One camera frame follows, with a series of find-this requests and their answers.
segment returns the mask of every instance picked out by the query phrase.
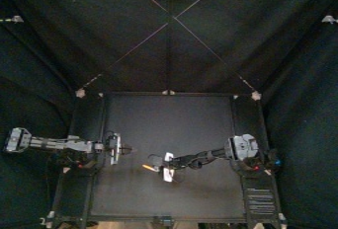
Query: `small object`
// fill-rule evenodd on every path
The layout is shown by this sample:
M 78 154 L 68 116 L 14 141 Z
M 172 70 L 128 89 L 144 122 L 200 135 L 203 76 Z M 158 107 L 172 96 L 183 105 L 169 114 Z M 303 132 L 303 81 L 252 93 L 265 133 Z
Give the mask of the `small object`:
M 69 171 L 69 168 L 68 168 L 68 167 L 64 167 L 61 171 L 62 171 L 62 173 L 65 174 L 65 173 Z
M 271 175 L 271 170 L 264 170 L 264 172 L 267 173 L 267 175 Z
M 257 101 L 257 100 L 261 98 L 261 94 L 260 94 L 257 91 L 252 92 L 251 95 L 252 95 L 251 98 L 252 98 L 255 101 Z
M 82 89 L 78 89 L 76 92 L 74 92 L 76 96 L 81 99 L 84 96 L 85 96 L 85 91 Z
M 46 219 L 44 217 L 40 218 L 41 219 L 41 225 L 46 225 Z
M 20 16 L 14 16 L 10 21 L 14 23 L 24 23 L 24 20 Z
M 48 214 L 48 217 L 46 217 L 46 221 L 45 221 L 46 228 L 52 228 L 53 227 L 54 216 L 56 216 L 56 212 L 50 211 L 49 214 Z
M 158 172 L 160 171 L 160 169 L 156 169 L 156 168 L 153 168 L 153 167 L 150 167 L 150 166 L 148 166 L 148 165 L 142 165 L 142 167 L 146 169 L 146 170 L 150 170 L 150 171 L 153 171 L 153 172 Z
M 331 15 L 324 16 L 321 19 L 321 23 L 329 23 L 332 25 L 333 22 L 338 23 L 338 20 L 335 20 Z
M 164 161 L 168 162 L 172 158 L 173 158 L 173 155 L 170 153 L 166 153 L 164 157 Z M 173 177 L 173 170 L 164 168 L 164 181 L 172 182 L 172 177 Z

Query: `white object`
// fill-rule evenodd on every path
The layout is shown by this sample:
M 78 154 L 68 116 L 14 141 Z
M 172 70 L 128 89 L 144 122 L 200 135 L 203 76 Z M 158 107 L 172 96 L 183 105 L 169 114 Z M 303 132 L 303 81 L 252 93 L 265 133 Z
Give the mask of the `white object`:
M 76 96 L 81 99 L 84 96 L 85 96 L 85 91 L 82 89 L 78 89 L 76 92 L 74 92 Z
M 173 155 L 170 153 L 166 153 L 164 160 L 168 162 L 170 158 L 173 158 Z M 172 177 L 173 177 L 173 170 L 164 168 L 164 181 L 170 183 Z
M 256 100 L 259 100 L 260 98 L 261 98 L 261 94 L 259 94 L 259 92 L 257 91 L 255 91 L 255 92 L 252 92 L 252 99 L 256 101 Z
M 338 23 L 338 20 L 335 20 L 331 15 L 324 16 L 321 19 L 321 23 L 329 23 L 332 25 L 333 22 Z

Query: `black fabric wall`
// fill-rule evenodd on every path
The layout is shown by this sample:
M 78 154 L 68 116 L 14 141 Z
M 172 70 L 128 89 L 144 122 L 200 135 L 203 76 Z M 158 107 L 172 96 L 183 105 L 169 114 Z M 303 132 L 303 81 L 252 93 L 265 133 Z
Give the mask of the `black fabric wall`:
M 0 0 L 1 18 L 14 8 Z M 0 25 L 0 149 L 13 127 L 34 135 L 65 137 L 72 113 L 72 95 L 52 66 L 44 44 L 29 27 Z M 49 210 L 48 189 L 56 185 L 48 155 L 0 153 L 0 228 L 38 228 Z
M 327 14 L 336 11 L 335 5 Z M 283 158 L 281 210 L 300 228 L 338 228 L 336 39 L 338 26 L 317 23 L 264 94 L 269 139 Z

